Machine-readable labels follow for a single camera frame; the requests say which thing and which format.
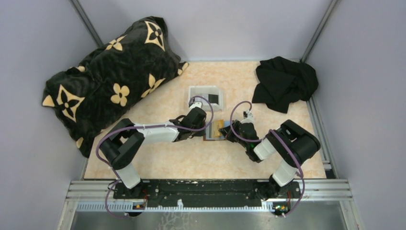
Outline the brown leather card holder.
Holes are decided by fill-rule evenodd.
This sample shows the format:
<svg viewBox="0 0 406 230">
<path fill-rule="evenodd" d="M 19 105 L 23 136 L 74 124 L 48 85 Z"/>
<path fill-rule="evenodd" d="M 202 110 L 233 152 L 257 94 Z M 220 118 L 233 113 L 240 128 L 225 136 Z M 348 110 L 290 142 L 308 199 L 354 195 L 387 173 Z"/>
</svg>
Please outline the brown leather card holder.
<svg viewBox="0 0 406 230">
<path fill-rule="evenodd" d="M 230 122 L 227 120 L 214 120 L 205 130 L 204 141 L 224 141 L 225 136 L 219 131 L 221 128 L 229 127 Z"/>
</svg>

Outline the gold credit card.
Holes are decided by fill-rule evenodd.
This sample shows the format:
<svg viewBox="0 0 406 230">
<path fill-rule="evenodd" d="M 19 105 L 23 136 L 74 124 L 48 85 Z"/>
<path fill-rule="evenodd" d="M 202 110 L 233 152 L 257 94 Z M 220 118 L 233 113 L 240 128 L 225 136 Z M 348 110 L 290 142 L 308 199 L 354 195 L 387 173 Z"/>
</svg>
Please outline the gold credit card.
<svg viewBox="0 0 406 230">
<path fill-rule="evenodd" d="M 215 120 L 212 123 L 212 137 L 213 138 L 219 138 L 222 136 L 222 133 L 220 131 L 220 129 L 222 129 L 224 127 L 224 120 L 220 119 L 220 120 Z"/>
</svg>

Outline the white plastic card box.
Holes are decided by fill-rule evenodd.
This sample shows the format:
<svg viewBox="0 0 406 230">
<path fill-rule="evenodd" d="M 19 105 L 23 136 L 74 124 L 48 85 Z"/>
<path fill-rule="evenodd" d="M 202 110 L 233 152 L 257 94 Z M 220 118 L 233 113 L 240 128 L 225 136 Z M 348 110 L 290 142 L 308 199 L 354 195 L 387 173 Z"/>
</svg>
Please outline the white plastic card box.
<svg viewBox="0 0 406 230">
<path fill-rule="evenodd" d="M 190 86 L 188 89 L 187 105 L 189 108 L 198 106 L 204 111 L 214 112 L 224 109 L 224 93 L 217 86 Z"/>
</svg>

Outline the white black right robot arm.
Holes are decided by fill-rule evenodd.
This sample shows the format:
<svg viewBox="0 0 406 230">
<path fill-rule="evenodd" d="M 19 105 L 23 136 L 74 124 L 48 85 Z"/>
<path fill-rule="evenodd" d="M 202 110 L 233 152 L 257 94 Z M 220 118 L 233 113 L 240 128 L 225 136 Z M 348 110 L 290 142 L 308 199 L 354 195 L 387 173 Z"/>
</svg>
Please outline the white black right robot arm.
<svg viewBox="0 0 406 230">
<path fill-rule="evenodd" d="M 270 176 L 265 195 L 283 197 L 301 166 L 321 148 L 319 140 L 292 120 L 286 120 L 278 129 L 271 129 L 260 139 L 252 122 L 233 121 L 219 129 L 226 140 L 240 144 L 250 160 L 256 163 L 279 154 L 282 158 L 277 170 Z"/>
</svg>

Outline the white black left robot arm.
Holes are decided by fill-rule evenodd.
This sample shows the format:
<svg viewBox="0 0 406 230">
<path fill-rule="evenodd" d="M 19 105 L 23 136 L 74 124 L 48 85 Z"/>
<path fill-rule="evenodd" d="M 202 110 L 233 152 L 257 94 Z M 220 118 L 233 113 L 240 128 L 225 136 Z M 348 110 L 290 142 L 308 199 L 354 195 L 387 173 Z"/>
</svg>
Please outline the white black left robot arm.
<svg viewBox="0 0 406 230">
<path fill-rule="evenodd" d="M 187 115 L 180 115 L 160 124 L 141 125 L 128 118 L 122 119 L 98 143 L 96 154 L 99 156 L 100 151 L 103 153 L 126 194 L 131 198 L 138 198 L 142 195 L 144 186 L 132 161 L 141 146 L 201 137 L 206 129 L 206 116 L 203 109 L 194 107 Z"/>
</svg>

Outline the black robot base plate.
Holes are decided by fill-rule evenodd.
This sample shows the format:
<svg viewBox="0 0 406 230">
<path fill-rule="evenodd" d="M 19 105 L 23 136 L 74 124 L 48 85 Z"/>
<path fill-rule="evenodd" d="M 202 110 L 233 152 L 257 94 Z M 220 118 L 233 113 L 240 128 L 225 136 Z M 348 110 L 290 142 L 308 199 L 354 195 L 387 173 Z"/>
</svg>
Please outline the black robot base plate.
<svg viewBox="0 0 406 230">
<path fill-rule="evenodd" d="M 147 207 L 175 207 L 181 200 L 184 207 L 259 207 L 271 198 L 299 198 L 298 182 L 291 182 L 288 194 L 278 197 L 265 195 L 269 180 L 181 180 L 144 179 L 141 190 L 130 193 L 121 183 L 114 188 L 115 199 L 141 199 Z"/>
</svg>

